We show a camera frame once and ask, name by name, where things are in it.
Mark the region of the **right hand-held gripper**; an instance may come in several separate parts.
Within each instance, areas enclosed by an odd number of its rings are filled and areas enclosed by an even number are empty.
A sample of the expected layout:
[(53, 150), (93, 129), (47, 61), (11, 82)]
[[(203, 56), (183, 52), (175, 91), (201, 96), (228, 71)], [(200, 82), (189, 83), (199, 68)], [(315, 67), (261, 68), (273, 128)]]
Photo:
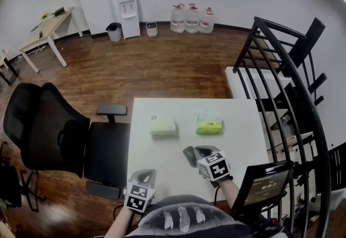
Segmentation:
[(229, 161), (223, 150), (219, 151), (215, 146), (196, 146), (194, 154), (196, 157), (204, 158), (198, 160), (193, 157), (192, 167), (198, 167), (202, 177), (208, 179), (214, 188), (219, 186), (219, 180), (233, 179)]

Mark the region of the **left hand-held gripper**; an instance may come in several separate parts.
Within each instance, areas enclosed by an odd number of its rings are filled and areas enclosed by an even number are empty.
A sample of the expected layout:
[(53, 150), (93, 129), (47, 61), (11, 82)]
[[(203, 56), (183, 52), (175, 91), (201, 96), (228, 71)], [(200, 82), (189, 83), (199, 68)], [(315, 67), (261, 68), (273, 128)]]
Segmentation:
[(156, 194), (155, 181), (155, 169), (135, 171), (127, 182), (124, 205), (137, 213), (145, 213)]

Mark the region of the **person's right forearm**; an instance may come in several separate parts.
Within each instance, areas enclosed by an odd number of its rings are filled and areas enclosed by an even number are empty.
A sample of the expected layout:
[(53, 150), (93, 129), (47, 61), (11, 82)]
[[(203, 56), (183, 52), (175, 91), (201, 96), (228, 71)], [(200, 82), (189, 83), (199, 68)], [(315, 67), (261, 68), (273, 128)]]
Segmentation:
[(217, 180), (217, 183), (222, 190), (229, 208), (232, 209), (239, 193), (239, 187), (229, 178), (221, 178)]

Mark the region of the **person's left forearm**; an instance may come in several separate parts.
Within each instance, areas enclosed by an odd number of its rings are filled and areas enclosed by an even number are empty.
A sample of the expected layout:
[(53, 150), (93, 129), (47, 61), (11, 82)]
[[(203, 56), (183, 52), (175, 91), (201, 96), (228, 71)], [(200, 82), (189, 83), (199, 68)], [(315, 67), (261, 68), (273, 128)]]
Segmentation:
[(122, 207), (110, 229), (105, 234), (104, 238), (124, 238), (132, 225), (134, 212), (128, 207)]

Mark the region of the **green tissue pack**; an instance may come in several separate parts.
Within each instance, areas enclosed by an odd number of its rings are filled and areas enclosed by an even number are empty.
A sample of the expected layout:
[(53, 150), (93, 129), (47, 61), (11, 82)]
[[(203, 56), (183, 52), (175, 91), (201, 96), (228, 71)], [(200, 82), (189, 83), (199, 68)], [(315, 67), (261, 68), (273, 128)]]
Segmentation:
[(216, 113), (206, 111), (197, 115), (197, 134), (220, 134), (223, 131), (223, 119)]

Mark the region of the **pale tissue pack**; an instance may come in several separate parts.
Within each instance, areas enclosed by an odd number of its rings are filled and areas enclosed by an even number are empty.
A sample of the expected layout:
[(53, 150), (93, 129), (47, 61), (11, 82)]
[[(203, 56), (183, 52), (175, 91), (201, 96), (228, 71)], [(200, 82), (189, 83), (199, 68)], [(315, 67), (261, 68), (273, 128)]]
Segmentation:
[(176, 123), (170, 116), (152, 116), (149, 122), (151, 137), (166, 137), (177, 134)]

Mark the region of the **person's dark printed shirt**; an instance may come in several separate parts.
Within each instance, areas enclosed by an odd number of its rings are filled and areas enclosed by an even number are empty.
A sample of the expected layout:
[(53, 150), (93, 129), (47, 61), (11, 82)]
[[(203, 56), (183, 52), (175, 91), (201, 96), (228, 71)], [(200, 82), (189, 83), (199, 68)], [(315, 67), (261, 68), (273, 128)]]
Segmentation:
[(252, 238), (251, 228), (193, 195), (171, 196), (143, 215), (129, 237)]

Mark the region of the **black display screen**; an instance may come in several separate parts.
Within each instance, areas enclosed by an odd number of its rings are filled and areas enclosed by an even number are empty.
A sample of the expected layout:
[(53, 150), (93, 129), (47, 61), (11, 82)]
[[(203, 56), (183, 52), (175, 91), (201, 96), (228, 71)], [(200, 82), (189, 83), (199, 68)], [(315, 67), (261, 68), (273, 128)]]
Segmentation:
[(294, 163), (278, 161), (248, 166), (231, 212), (235, 217), (258, 215), (277, 206), (287, 192)]

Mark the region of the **white stair platform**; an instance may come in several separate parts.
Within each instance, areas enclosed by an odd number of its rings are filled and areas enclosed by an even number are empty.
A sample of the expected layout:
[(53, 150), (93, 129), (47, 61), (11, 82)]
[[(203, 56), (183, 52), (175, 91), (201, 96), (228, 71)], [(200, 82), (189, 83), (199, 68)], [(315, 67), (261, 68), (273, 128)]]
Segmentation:
[[(249, 94), (249, 98), (252, 100), (255, 100), (256, 94), (254, 92), (254, 89), (252, 87), (252, 84), (249, 80), (249, 76), (246, 72), (246, 70), (244, 68), (239, 68), (239, 71), (241, 73), (241, 76), (243, 77), (243, 80), (241, 81), (241, 78), (239, 76), (239, 74), (237, 72), (233, 72), (233, 67), (227, 67), (225, 70), (226, 73), (226, 77), (227, 77), (227, 82), (232, 94), (232, 97), (235, 99), (247, 99), (247, 95), (245, 92), (245, 88), (248, 91)], [(264, 88), (264, 85), (262, 83), (262, 80), (258, 74), (258, 71), (254, 68), (250, 68), (249, 69), (252, 78), (254, 80), (255, 86), (258, 90), (259, 96), (260, 98), (268, 98), (268, 94)], [(270, 70), (265, 70), (265, 69), (261, 69), (261, 72), (264, 76), (264, 79), (267, 82), (267, 85), (269, 87), (269, 90), (273, 96), (273, 98), (275, 98), (281, 91), (274, 79), (273, 74), (271, 73)]]

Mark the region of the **black chair base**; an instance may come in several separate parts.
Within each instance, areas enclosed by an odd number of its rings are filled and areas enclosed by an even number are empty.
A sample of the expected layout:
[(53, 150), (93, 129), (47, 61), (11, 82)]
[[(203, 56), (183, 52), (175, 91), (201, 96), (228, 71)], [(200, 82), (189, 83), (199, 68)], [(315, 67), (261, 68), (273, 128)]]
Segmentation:
[(9, 161), (10, 157), (4, 157), (2, 155), (4, 147), (7, 145), (6, 141), (0, 143), (0, 204), (2, 204), (6, 210), (10, 208), (19, 208), (22, 206), (22, 196), (26, 198), (26, 201), (32, 212), (39, 212), (38, 205), (33, 207), (30, 196), (35, 200), (45, 201), (44, 195), (37, 195), (30, 189), (30, 182), (34, 175), (38, 172), (31, 171), (27, 179), (24, 178), (25, 170), (20, 170), (18, 177), (15, 166), (11, 166)]

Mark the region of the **clear water jug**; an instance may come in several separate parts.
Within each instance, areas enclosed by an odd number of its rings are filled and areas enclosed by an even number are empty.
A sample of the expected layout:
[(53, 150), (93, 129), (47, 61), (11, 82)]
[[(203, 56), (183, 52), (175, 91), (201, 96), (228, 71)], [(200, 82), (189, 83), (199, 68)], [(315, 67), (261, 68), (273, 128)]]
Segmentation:
[(199, 32), (204, 34), (212, 33), (214, 29), (214, 13), (211, 7), (200, 11), (199, 13)]
[(173, 6), (170, 19), (170, 29), (177, 33), (185, 30), (185, 11), (184, 4), (180, 3)]
[(194, 34), (198, 32), (199, 27), (199, 13), (195, 4), (190, 3), (189, 9), (186, 12), (185, 17), (185, 30), (188, 33)]

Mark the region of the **small white bin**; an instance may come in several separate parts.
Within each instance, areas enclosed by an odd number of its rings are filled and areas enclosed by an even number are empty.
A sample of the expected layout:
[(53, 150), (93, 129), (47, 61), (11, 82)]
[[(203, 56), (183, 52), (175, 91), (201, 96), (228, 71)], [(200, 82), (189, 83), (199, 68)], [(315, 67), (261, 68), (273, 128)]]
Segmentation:
[(158, 34), (158, 27), (156, 22), (146, 22), (146, 30), (148, 37), (156, 37)]

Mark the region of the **grey trash bin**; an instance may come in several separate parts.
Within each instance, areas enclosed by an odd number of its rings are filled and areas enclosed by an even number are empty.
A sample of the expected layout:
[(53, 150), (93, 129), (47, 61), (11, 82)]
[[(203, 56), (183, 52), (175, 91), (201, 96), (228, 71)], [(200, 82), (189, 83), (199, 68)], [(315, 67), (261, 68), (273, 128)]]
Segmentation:
[(122, 39), (122, 26), (120, 23), (110, 23), (106, 31), (112, 42), (119, 42)]

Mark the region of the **white water dispenser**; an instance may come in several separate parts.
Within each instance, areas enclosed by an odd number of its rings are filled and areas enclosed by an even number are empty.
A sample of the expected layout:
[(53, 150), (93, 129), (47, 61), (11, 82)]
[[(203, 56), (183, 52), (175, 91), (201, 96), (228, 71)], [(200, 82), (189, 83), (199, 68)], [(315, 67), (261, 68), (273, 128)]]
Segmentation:
[(118, 22), (125, 39), (141, 35), (137, 0), (116, 0)]

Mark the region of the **light wooden table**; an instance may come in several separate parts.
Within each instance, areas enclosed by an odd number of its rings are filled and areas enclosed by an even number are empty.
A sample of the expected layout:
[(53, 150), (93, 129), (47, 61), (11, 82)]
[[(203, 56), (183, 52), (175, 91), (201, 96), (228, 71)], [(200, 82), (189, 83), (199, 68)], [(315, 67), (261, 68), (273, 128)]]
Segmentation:
[[(65, 62), (62, 55), (60, 54), (60, 52), (55, 46), (54, 40), (52, 39), (52, 35), (69, 16), (71, 17), (71, 20), (75, 28), (77, 29), (77, 33), (79, 34), (80, 37), (82, 37), (83, 36), (82, 30), (80, 29), (74, 16), (74, 7), (70, 7), (67, 9), (67, 11), (64, 14), (59, 15), (57, 17), (52, 16), (46, 19), (43, 26), (38, 25), (39, 30), (30, 33), (28, 37), (25, 39), (25, 41), (23, 42), (22, 46), (19, 48), (18, 51), (22, 54), (23, 58), (27, 61), (27, 63), (33, 69), (35, 73), (39, 73), (39, 70), (25, 52), (28, 49), (43, 45), (45, 43), (47, 43), (50, 46), (51, 50), (53, 51), (57, 59), (60, 61), (61, 65), (63, 67), (67, 66), (67, 63)], [(43, 33), (43, 37), (41, 38), (39, 37), (40, 31), (42, 31)]]

